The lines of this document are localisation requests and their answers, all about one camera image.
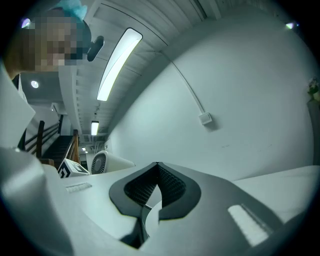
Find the wall outlet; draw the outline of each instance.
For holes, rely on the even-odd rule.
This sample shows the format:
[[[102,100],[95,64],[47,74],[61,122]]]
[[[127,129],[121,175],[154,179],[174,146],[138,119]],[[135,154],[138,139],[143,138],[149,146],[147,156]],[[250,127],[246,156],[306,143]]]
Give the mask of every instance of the wall outlet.
[[[211,118],[211,115],[209,112],[205,112],[205,113],[199,115],[199,118],[200,118],[200,122],[203,126],[212,122],[212,118]]]

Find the white fan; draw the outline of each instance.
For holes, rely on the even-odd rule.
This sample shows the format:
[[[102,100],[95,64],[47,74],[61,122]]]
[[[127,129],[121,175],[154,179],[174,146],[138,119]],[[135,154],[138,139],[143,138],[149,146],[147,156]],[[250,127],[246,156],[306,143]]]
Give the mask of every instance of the white fan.
[[[92,161],[91,173],[104,174],[136,166],[133,162],[115,156],[108,151],[98,152]]]

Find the ceiling spotlight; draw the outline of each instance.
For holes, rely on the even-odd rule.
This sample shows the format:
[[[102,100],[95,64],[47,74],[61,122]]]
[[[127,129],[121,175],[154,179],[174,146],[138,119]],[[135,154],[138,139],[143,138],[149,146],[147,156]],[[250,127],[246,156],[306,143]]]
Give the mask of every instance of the ceiling spotlight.
[[[38,88],[38,87],[39,87],[39,84],[38,84],[37,81],[32,81],[32,82],[31,82],[31,86],[32,86],[33,88]]]
[[[98,121],[92,121],[91,122],[91,135],[96,136],[98,133],[98,127],[99,127],[99,122]]]
[[[24,28],[24,27],[29,26],[30,22],[31,22],[30,19],[26,18],[26,19],[22,22],[21,28]]]
[[[294,27],[294,24],[292,22],[291,23],[287,23],[286,27],[289,28],[289,29],[292,29]]]

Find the white wall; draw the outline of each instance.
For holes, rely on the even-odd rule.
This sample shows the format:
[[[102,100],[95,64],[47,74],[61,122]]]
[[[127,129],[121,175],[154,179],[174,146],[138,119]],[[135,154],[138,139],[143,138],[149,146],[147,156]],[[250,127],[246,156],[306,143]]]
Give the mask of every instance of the white wall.
[[[283,23],[241,8],[202,22],[164,52],[214,123],[200,124],[179,73],[160,56],[112,121],[115,155],[136,165],[168,162],[229,180],[312,165],[307,84],[318,67]]]
[[[52,111],[50,107],[44,107],[39,105],[30,105],[33,110],[35,111],[35,115],[29,125],[26,128],[25,132],[25,140],[28,140],[29,138],[33,137],[34,135],[38,134],[39,129],[39,123],[40,121],[44,121],[44,129],[49,128],[50,126],[55,125],[58,123],[59,118],[55,111]],[[46,141],[42,145],[41,152],[44,154],[46,150],[52,145],[52,143],[59,137],[59,134],[55,134],[52,136],[49,140]],[[35,140],[30,142],[29,144],[25,145],[25,148],[27,149],[30,144],[32,144]]]
[[[51,109],[53,109],[55,107],[56,112],[58,113],[58,115],[67,115],[67,111],[66,111],[66,107],[65,104],[63,102],[53,102],[50,105]]]
[[[104,148],[105,148],[106,151],[112,153],[111,139],[108,139],[108,140],[104,143]]]

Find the ceiling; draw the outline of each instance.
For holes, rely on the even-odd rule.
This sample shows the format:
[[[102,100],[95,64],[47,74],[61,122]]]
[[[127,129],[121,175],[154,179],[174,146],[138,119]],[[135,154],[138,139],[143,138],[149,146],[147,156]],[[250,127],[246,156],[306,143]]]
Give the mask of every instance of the ceiling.
[[[63,103],[58,72],[22,73],[20,77],[29,104],[50,107],[51,103]],[[33,88],[31,81],[37,81],[39,87]]]
[[[85,61],[76,67],[74,105],[82,130],[82,145],[106,140],[109,124],[128,90],[157,53],[184,31],[206,18],[218,20],[231,8],[242,4],[258,7],[284,21],[288,19],[269,0],[82,0],[82,3],[88,5],[85,21],[92,40],[100,35],[105,40],[93,62]],[[120,71],[108,100],[98,101],[103,72],[127,28],[140,32],[143,39]],[[96,111],[99,130],[93,139],[91,121],[95,120]]]

